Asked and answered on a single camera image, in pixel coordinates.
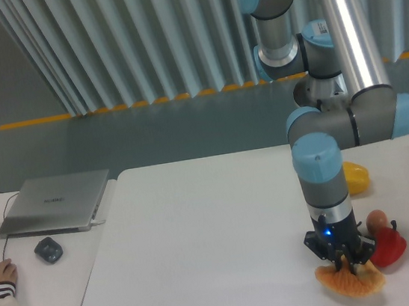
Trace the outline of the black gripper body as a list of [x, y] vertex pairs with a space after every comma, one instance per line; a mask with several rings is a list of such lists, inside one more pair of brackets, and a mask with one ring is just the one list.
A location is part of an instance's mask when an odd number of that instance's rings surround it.
[[339, 256], [346, 258], [372, 256], [376, 241], [372, 237], [360, 234], [354, 213], [335, 223], [312, 219], [313, 231], [307, 231], [304, 244], [322, 260], [336, 260]]

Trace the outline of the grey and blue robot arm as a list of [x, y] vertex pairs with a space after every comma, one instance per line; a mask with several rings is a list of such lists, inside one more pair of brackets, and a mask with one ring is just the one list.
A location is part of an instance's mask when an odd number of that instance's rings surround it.
[[288, 117], [292, 164], [313, 223], [304, 244], [355, 272], [376, 249], [360, 234], [341, 152], [409, 135], [409, 94], [396, 93], [360, 0], [238, 0], [257, 24], [262, 78], [303, 73]]

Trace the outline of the person's hand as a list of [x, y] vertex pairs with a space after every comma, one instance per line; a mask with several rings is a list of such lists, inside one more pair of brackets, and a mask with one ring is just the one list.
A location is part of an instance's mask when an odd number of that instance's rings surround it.
[[5, 259], [0, 262], [0, 292], [15, 291], [17, 283], [17, 268], [11, 259]]

